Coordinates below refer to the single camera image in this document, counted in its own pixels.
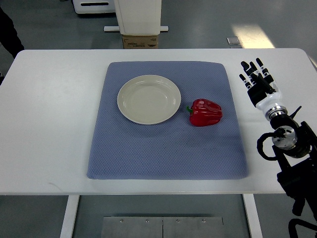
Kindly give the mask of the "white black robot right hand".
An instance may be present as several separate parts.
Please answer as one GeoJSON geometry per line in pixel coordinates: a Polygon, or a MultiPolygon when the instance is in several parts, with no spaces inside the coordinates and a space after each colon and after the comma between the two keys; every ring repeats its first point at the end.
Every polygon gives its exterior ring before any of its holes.
{"type": "Polygon", "coordinates": [[[241,66],[245,74],[240,74],[239,77],[247,88],[254,107],[265,115],[278,111],[282,114],[287,113],[281,102],[281,92],[262,61],[259,58],[256,59],[256,63],[242,61],[241,66]]]}

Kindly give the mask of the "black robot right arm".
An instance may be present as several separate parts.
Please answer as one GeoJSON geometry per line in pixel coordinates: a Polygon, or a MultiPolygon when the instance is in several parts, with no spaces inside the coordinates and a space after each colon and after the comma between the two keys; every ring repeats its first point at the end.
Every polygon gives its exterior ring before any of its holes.
{"type": "Polygon", "coordinates": [[[317,230],[316,224],[299,219],[306,204],[317,215],[317,136],[305,121],[295,122],[296,114],[288,115],[283,106],[271,106],[264,112],[274,131],[257,140],[257,151],[265,160],[277,161],[281,168],[277,181],[294,199],[292,212],[297,217],[289,221],[288,232],[296,238],[296,226],[317,230]]]}

